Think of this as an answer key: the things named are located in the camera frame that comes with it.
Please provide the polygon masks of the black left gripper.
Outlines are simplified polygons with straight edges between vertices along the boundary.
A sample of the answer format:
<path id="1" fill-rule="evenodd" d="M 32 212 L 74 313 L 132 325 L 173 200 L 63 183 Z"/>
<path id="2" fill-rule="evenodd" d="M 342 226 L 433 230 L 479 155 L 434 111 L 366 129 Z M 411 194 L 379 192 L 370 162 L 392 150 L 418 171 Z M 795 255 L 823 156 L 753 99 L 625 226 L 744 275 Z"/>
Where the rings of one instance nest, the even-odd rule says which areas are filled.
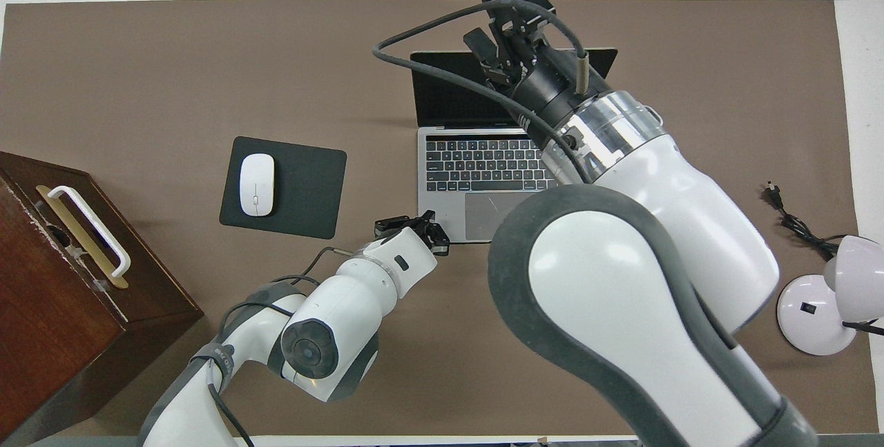
<path id="1" fill-rule="evenodd" d="M 374 238 L 381 239 L 395 235 L 400 229 L 411 229 L 423 240 L 433 255 L 448 257 L 450 239 L 442 226 L 435 221 L 435 216 L 435 211 L 427 210 L 421 216 L 414 218 L 409 216 L 381 218 L 374 223 Z"/>

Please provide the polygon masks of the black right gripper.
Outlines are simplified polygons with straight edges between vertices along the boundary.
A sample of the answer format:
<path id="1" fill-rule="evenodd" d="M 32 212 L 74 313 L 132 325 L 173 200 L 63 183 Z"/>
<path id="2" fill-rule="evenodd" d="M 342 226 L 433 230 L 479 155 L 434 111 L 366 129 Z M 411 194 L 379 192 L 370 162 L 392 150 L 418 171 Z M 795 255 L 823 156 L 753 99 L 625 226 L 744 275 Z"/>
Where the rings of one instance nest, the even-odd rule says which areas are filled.
<path id="1" fill-rule="evenodd" d="M 490 88 L 556 126 L 569 111 L 610 90 L 613 50 L 585 48 L 549 0 L 520 1 L 534 8 L 486 8 L 492 36 L 475 28 L 462 41 Z"/>

